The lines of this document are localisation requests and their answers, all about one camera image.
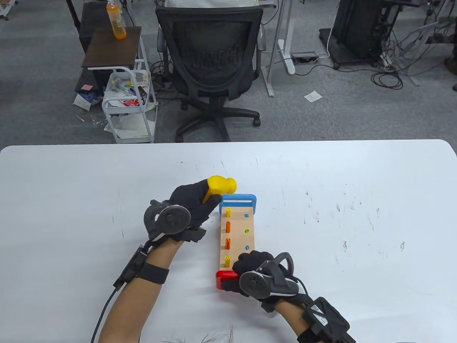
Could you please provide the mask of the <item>person's right hand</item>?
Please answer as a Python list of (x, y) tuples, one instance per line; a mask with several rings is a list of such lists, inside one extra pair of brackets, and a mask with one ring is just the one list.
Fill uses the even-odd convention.
[[(268, 252), (260, 252), (252, 250), (250, 253), (242, 253), (238, 257), (238, 261), (233, 264), (233, 271), (240, 278), (243, 273), (255, 271), (265, 261), (271, 261), (273, 256)], [(227, 292), (239, 293), (242, 296), (248, 297), (249, 295), (242, 291), (239, 280), (226, 280), (221, 283), (221, 288)]]

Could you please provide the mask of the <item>person's left hand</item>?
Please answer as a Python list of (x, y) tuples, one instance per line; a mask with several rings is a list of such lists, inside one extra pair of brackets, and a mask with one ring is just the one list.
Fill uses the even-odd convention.
[(199, 242), (206, 235), (207, 230), (201, 226), (222, 201), (222, 196), (218, 194), (212, 195), (204, 201), (208, 191), (209, 186), (206, 179), (194, 184), (181, 185), (173, 191), (169, 202), (186, 208), (191, 215), (191, 220), (185, 230), (170, 235), (171, 239), (176, 242)]

